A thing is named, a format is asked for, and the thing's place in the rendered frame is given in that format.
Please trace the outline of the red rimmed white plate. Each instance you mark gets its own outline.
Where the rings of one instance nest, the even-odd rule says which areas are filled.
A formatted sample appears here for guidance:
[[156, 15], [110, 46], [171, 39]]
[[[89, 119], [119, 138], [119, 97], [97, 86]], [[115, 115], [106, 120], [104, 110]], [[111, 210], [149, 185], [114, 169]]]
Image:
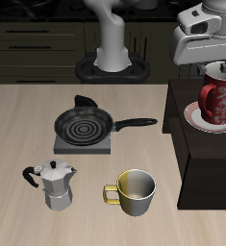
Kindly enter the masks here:
[[210, 124], [201, 117], [201, 110], [199, 109], [198, 102], [193, 102], [186, 106], [184, 110], [184, 117], [189, 125], [197, 130], [209, 134], [226, 134], [226, 124]]

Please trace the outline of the red patterned mug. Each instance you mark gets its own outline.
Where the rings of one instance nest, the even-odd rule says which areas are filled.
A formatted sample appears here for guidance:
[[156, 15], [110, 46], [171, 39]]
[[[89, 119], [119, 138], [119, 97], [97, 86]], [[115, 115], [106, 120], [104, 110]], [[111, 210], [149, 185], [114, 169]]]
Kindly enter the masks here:
[[201, 117], [214, 125], [226, 124], [226, 72], [224, 62], [205, 66], [204, 86], [199, 92], [198, 106]]

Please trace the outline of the dark kitchen cupboards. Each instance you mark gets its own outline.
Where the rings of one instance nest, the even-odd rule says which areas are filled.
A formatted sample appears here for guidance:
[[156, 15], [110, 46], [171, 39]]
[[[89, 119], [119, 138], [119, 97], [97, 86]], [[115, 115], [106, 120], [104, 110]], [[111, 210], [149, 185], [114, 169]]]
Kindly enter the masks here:
[[[159, 0], [155, 10], [114, 8], [125, 21], [125, 46], [150, 65], [147, 84], [158, 79], [164, 62], [170, 75], [181, 67], [168, 57], [177, 14], [192, 0]], [[0, 0], [0, 84], [78, 84], [76, 64], [101, 44], [95, 13], [84, 0]]]

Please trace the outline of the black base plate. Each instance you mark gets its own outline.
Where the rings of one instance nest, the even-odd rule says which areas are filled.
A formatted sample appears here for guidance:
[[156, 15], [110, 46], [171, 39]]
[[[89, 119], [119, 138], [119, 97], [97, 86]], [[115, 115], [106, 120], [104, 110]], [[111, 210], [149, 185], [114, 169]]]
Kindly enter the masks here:
[[75, 73], [82, 84], [143, 84], [150, 75], [149, 64], [144, 61], [137, 52], [129, 53], [129, 59], [132, 65], [119, 72], [106, 72], [101, 70], [94, 65], [96, 58], [97, 55], [95, 52], [88, 52], [86, 56], [77, 63]]

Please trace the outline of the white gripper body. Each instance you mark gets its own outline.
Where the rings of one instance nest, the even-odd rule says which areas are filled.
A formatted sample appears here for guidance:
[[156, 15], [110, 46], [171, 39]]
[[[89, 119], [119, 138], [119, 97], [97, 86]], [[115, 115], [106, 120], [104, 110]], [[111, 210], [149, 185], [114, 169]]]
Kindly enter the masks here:
[[177, 27], [171, 38], [169, 57], [176, 65], [226, 61], [226, 37], [186, 35]]

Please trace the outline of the black frying pan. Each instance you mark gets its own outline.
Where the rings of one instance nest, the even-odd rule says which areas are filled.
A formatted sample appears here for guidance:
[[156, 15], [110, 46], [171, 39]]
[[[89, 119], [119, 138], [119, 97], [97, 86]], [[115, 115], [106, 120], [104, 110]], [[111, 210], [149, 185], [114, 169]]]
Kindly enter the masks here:
[[106, 111], [96, 107], [77, 107], [62, 113], [55, 121], [54, 130], [63, 141], [71, 145], [89, 146], [102, 141], [110, 132], [157, 123], [158, 120], [153, 118], [113, 121]]

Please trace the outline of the dark wooden cabinet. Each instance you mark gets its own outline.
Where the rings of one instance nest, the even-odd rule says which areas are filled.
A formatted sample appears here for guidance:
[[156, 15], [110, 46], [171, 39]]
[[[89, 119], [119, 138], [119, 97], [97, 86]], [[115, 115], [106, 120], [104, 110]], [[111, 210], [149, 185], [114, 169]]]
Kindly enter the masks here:
[[226, 134], [199, 131], [184, 117], [202, 86], [202, 80], [168, 82], [163, 132], [172, 137], [181, 175], [178, 209], [226, 209]]

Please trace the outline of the silver moka pot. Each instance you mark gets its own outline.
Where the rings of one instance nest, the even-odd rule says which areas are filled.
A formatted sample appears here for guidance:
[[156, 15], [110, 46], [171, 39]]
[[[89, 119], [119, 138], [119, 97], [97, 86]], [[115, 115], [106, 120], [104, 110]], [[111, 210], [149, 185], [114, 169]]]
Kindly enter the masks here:
[[38, 188], [38, 184], [32, 178], [32, 174], [40, 176], [44, 185], [46, 205], [51, 210], [61, 211], [71, 205], [72, 191], [69, 181], [76, 172], [77, 170], [66, 161], [52, 159], [43, 165], [25, 168], [22, 175], [35, 188]]

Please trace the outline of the dark grey stove plate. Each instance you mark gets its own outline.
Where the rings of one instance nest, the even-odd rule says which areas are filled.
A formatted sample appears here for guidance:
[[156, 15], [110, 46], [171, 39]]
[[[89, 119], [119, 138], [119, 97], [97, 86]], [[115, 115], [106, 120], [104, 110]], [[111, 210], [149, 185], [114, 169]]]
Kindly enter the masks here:
[[88, 154], [109, 155], [111, 153], [111, 136], [106, 136], [102, 141], [89, 146], [75, 146], [63, 141], [58, 135], [54, 143], [54, 153], [57, 154]]

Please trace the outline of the yellow and white mug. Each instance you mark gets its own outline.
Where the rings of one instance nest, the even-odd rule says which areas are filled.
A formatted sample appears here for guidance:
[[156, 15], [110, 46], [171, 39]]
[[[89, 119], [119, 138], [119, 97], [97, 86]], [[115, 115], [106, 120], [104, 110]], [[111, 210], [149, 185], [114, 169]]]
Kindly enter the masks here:
[[108, 205], [120, 205], [128, 215], [141, 216], [147, 212], [156, 187], [148, 172], [129, 169], [118, 176], [116, 185], [104, 186], [103, 199]]

